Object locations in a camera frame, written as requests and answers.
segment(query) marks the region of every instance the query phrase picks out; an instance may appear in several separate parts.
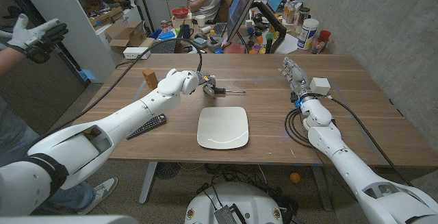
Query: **power strip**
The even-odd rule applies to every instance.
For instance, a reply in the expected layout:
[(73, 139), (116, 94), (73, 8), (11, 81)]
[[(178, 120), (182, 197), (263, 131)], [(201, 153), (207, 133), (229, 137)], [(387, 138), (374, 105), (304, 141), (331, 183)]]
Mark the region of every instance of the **power strip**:
[[(127, 47), (123, 51), (123, 55), (127, 60), (136, 59), (137, 56), (145, 52), (147, 49), (148, 47)], [(150, 55), (151, 55), (151, 51), (145, 53), (144, 56), (141, 57), (141, 59), (145, 60), (149, 58)]]

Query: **black remote control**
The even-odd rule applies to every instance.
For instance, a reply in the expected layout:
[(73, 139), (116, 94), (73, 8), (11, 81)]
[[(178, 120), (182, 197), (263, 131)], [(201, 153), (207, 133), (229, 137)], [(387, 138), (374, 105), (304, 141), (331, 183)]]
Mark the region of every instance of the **black remote control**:
[(166, 122), (166, 117), (164, 114), (157, 115), (153, 117), (150, 121), (146, 122), (144, 125), (142, 125), (140, 128), (138, 128), (135, 132), (133, 132), (131, 135), (129, 135), (126, 139), (135, 138), (136, 136), (143, 134), (147, 131), (150, 131), (156, 127), (159, 127), (160, 125), (163, 125)]

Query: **white sneaker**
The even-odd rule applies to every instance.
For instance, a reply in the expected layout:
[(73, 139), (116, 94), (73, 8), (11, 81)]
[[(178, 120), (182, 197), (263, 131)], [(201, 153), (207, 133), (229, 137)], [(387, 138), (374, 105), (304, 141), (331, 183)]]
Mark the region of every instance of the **white sneaker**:
[(94, 207), (96, 207), (100, 202), (107, 198), (111, 192), (116, 188), (118, 179), (116, 177), (111, 178), (102, 184), (94, 187), (96, 191), (96, 197), (94, 200), (83, 210), (77, 212), (77, 214), (88, 214)]

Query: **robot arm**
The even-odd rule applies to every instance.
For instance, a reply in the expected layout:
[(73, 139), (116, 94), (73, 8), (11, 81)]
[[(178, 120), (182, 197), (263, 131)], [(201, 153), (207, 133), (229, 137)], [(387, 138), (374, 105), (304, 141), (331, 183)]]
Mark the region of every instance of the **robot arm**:
[(305, 72), (285, 58), (279, 69), (298, 97), (310, 143), (335, 165), (371, 223), (421, 223), (438, 218), (438, 203), (425, 192), (378, 176), (342, 140), (331, 113), (311, 94)]
[(0, 168), (0, 216), (30, 214), (58, 188), (76, 186), (129, 134), (176, 108), (181, 93), (189, 95), (214, 80), (208, 73), (172, 69), (147, 96), (101, 120), (67, 127), (41, 140), (27, 158)]

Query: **white plate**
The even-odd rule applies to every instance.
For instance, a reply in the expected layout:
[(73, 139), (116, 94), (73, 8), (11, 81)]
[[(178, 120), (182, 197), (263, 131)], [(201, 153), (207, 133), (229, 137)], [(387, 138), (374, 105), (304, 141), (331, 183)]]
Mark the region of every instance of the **white plate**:
[(248, 118), (240, 107), (204, 108), (198, 122), (198, 144), (208, 149), (234, 149), (248, 142)]

